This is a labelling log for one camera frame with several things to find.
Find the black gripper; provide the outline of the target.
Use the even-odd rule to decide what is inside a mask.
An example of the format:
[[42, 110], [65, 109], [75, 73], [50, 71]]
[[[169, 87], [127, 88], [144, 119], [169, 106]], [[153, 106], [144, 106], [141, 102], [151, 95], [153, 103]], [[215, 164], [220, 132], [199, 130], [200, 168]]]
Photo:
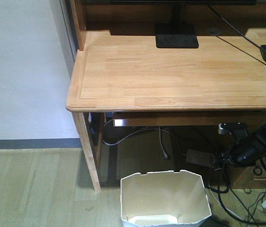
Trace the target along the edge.
[[[229, 160], [235, 167], [253, 166], [262, 157], [263, 144], [255, 136], [243, 138], [235, 144], [229, 153]], [[212, 168], [224, 168], [228, 153], [213, 155]]]

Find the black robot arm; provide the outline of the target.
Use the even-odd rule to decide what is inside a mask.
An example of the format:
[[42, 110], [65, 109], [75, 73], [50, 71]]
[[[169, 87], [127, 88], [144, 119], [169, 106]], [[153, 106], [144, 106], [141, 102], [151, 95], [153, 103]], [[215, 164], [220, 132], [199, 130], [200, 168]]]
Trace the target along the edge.
[[212, 156], [213, 169], [220, 169], [223, 163], [234, 167], [254, 166], [257, 160], [266, 158], [266, 121], [251, 134], [243, 122], [221, 123], [218, 133], [231, 134], [234, 142], [227, 150]]

